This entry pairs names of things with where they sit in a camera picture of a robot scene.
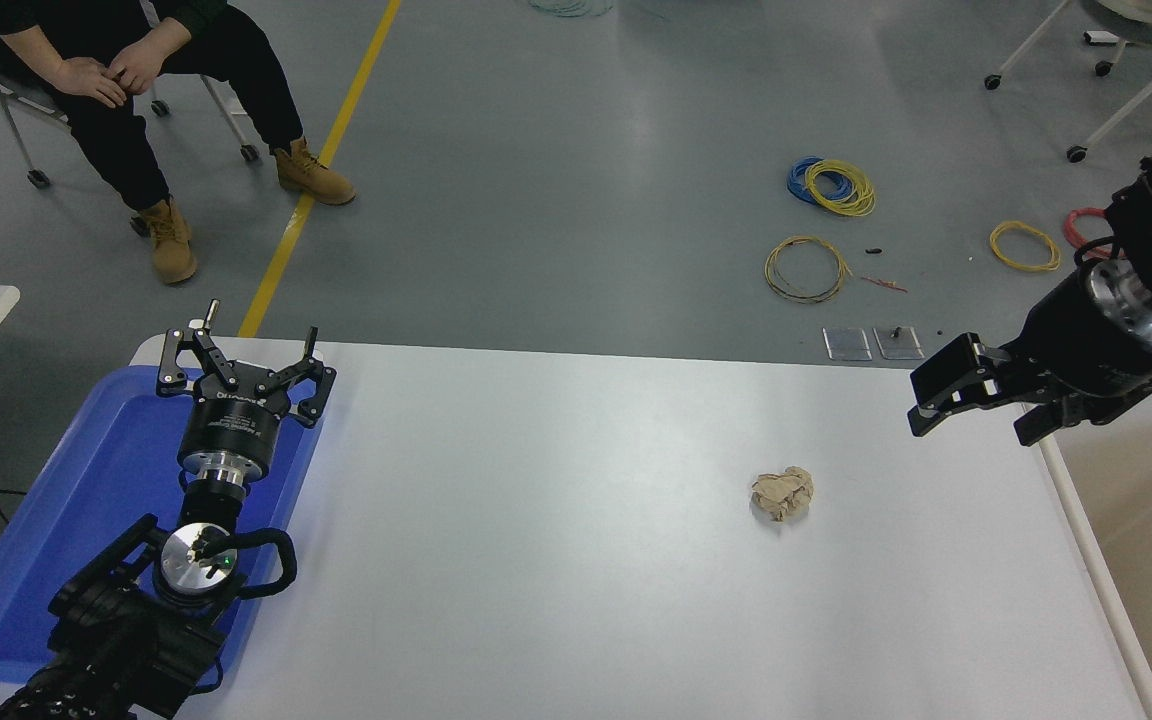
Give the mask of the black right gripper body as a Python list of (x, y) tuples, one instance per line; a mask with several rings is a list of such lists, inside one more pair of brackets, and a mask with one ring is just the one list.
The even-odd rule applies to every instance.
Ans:
[(1111, 320), (1083, 265), (1044, 296), (1005, 344), (1033, 379), (1029, 404), (1082, 396), (1085, 420), (1107, 425), (1152, 395), (1152, 351)]

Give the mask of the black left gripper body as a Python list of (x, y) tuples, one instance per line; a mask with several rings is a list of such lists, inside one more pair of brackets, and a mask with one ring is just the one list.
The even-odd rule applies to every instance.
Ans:
[(237, 455), (252, 468), (268, 468), (289, 411), (287, 389), (268, 397), (256, 395), (255, 384), (228, 389), (218, 376), (202, 376), (194, 382), (195, 404), (179, 447), (179, 464), (200, 465), (202, 455)]

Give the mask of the person's left hand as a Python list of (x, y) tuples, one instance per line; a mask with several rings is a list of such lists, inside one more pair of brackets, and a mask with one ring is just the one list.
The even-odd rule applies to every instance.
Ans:
[(162, 65), (175, 51), (165, 38), (146, 35), (120, 50), (111, 61), (106, 77), (127, 94), (143, 94), (162, 71)]

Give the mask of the person's right hand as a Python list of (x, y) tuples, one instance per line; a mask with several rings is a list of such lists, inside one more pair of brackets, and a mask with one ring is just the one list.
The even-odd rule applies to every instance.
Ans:
[(111, 109), (122, 108), (128, 103), (124, 88), (111, 79), (108, 69), (92, 58), (51, 58), (38, 73), (61, 94), (91, 97)]

